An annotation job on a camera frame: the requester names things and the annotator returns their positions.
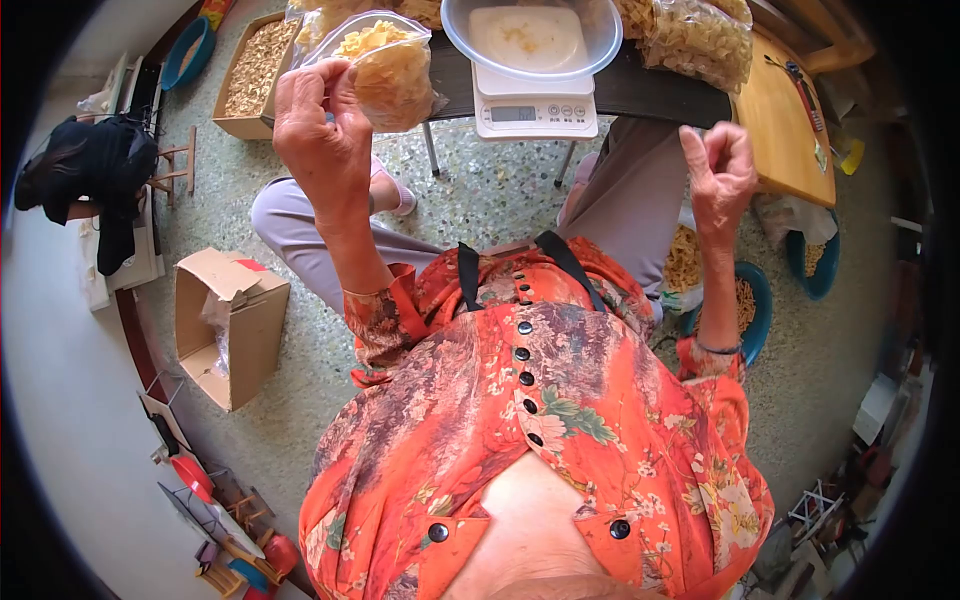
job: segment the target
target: woman's left hand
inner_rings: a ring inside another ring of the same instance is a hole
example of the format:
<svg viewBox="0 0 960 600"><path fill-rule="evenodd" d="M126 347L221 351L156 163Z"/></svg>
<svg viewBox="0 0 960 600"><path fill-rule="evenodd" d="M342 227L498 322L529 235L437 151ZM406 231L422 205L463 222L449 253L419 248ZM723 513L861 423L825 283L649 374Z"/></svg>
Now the woman's left hand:
<svg viewBox="0 0 960 600"><path fill-rule="evenodd" d="M274 150L313 205L328 243L369 227L373 129L351 76L349 60L324 59L284 73L276 84Z"/></svg>

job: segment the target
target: table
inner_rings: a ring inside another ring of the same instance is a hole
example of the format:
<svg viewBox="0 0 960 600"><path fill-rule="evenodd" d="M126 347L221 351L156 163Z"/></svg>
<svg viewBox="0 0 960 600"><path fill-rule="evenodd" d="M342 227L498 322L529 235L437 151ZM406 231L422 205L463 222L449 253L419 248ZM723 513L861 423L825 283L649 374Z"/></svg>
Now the table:
<svg viewBox="0 0 960 600"><path fill-rule="evenodd" d="M754 64L750 80L743 86L735 106L737 121L754 140L760 186L766 191L790 194L833 208L836 187L826 122L823 131L814 132L793 80L783 69L766 62L763 55L780 64L796 58L756 32L753 36ZM804 77L823 115L813 80L806 73ZM826 172L820 170L814 155L817 141L827 155Z"/></svg>
<svg viewBox="0 0 960 600"><path fill-rule="evenodd" d="M430 115L429 121L473 116L470 61L444 32L433 33L430 51L430 80L433 88L449 102ZM644 68L643 56L629 39L624 40L613 62L593 76L593 81L596 86L593 100L598 114L665 119L703 129L732 118L730 97L725 92L668 69ZM437 177L440 166L429 121L423 123L423 136L430 168ZM553 181L556 187L563 183L575 146L575 142L570 142L567 147Z"/></svg>

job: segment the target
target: digital kitchen scale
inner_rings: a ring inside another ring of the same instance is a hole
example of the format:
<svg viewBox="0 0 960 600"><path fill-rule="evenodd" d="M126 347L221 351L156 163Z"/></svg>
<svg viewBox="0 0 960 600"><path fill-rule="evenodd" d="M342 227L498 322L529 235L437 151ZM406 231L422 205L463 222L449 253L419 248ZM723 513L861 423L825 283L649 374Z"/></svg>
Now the digital kitchen scale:
<svg viewBox="0 0 960 600"><path fill-rule="evenodd" d="M597 135L593 77L529 82L473 67L477 135L487 141L589 140Z"/></svg>

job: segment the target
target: blue plastic basin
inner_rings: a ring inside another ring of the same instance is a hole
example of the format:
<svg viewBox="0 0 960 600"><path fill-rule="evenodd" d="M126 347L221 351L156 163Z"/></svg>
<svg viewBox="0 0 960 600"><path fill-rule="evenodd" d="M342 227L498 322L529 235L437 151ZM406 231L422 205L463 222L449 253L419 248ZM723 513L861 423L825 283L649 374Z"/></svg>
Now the blue plastic basin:
<svg viewBox="0 0 960 600"><path fill-rule="evenodd" d="M739 261L733 269L736 276L744 279L754 290L754 304L756 312L754 319L743 332L743 354L747 357L747 366L754 364L756 356L760 354L763 343L767 341L770 332L770 321L774 316L774 296L770 292L770 282L763 271L752 262ZM680 317L680 332L684 337L693 333L693 326L700 314L701 304Z"/></svg>
<svg viewBox="0 0 960 600"><path fill-rule="evenodd" d="M836 211L831 210L830 216L833 217L833 222L837 223ZM790 273L810 299L821 300L833 287L837 266L840 264L840 229L827 241L824 255L820 257L817 270L812 276L806 276L806 240L801 231L790 231L786 234L786 260L790 265Z"/></svg>
<svg viewBox="0 0 960 600"><path fill-rule="evenodd" d="M187 63L183 72L180 72L180 65L183 63L183 57L186 51L190 49L193 42L200 40L197 46L197 52L193 54L190 62ZM180 84L189 84L200 75L204 70L204 65L210 60L213 54L213 48L217 45L217 35L210 29L210 21L205 16L198 16L192 23L187 25L174 47L170 49L167 55L166 64L163 65L163 72L160 73L160 87L163 91L173 89Z"/></svg>

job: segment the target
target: red label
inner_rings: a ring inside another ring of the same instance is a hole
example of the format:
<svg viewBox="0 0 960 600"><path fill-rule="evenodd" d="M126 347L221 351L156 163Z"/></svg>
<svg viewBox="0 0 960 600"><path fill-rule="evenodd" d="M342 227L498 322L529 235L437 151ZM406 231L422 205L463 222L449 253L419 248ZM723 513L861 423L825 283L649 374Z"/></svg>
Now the red label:
<svg viewBox="0 0 960 600"><path fill-rule="evenodd" d="M256 262L252 258L240 258L237 260L237 264L243 265L250 269L251 271L266 271L267 268Z"/></svg>

